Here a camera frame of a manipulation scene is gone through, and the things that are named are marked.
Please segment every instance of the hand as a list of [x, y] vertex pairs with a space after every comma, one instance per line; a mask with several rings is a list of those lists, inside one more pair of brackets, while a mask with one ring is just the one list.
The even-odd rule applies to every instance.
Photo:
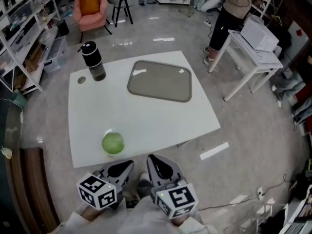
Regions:
[[84, 219], [87, 219], [88, 221], [92, 222], [95, 220], [105, 209], [98, 211], [94, 209], [91, 206], [87, 206], [86, 209], [80, 214]]

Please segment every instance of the white printer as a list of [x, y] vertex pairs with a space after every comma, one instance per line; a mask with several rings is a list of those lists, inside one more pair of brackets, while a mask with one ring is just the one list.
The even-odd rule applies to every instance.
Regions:
[[272, 52], [279, 42], [266, 26], [250, 18], [240, 33], [254, 50]]

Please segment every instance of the orange cushion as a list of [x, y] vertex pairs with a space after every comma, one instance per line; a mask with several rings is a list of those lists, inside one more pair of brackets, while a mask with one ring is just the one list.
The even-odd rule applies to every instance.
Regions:
[[81, 15], [92, 15], [99, 12], [99, 0], [80, 0]]
[[101, 15], [100, 12], [97, 12], [93, 15], [86, 15], [83, 16], [80, 21], [79, 24], [83, 25], [83, 26], [87, 26], [87, 25], [91, 25], [91, 24], [95, 24], [98, 21], [100, 21], [103, 18], [103, 16]]

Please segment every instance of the pink armchair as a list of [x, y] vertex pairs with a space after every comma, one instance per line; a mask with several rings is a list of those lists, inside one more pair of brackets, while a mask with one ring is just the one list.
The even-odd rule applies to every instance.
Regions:
[[107, 21], [106, 20], [107, 5], [108, 5], [107, 0], [100, 0], [99, 12], [92, 15], [82, 16], [80, 10], [80, 0], [75, 0], [73, 17], [78, 22], [81, 30], [80, 43], [82, 43], [83, 32], [90, 29], [95, 29], [104, 26], [105, 29], [108, 31], [108, 33], [110, 35], [112, 34], [112, 32], [110, 32], [105, 25]]

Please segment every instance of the green apple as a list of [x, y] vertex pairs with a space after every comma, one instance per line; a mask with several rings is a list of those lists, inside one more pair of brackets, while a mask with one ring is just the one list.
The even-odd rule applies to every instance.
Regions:
[[119, 154], [125, 147], [125, 144], [121, 134], [108, 133], [102, 140], [102, 147], [109, 154]]

